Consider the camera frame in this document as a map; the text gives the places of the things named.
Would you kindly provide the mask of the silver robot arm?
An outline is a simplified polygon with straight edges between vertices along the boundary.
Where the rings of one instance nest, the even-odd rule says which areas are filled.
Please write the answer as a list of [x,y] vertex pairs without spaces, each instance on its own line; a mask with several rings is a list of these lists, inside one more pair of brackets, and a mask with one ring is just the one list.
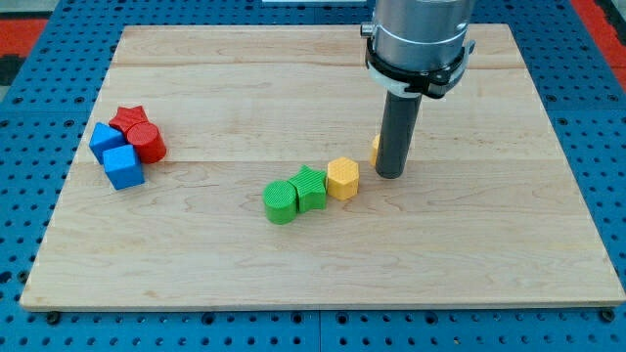
[[474,0],[378,0],[366,39],[366,68],[386,90],[375,168],[402,175],[422,97],[443,98],[462,79],[475,42],[466,41]]

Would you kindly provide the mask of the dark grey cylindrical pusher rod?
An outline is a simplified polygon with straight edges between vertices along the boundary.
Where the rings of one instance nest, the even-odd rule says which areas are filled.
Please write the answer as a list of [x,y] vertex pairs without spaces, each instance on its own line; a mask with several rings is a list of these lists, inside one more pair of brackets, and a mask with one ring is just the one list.
[[386,94],[375,169],[385,179],[396,179],[404,171],[422,96],[402,98]]

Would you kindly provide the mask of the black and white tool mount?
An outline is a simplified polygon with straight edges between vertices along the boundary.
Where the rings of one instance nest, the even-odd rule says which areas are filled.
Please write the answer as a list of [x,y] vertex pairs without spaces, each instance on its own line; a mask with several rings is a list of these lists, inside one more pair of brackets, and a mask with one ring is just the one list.
[[441,99],[462,79],[474,47],[475,41],[470,40],[451,64],[440,69],[410,71],[391,66],[381,59],[373,48],[373,40],[368,39],[365,64],[371,78],[395,96],[412,99],[425,95]]

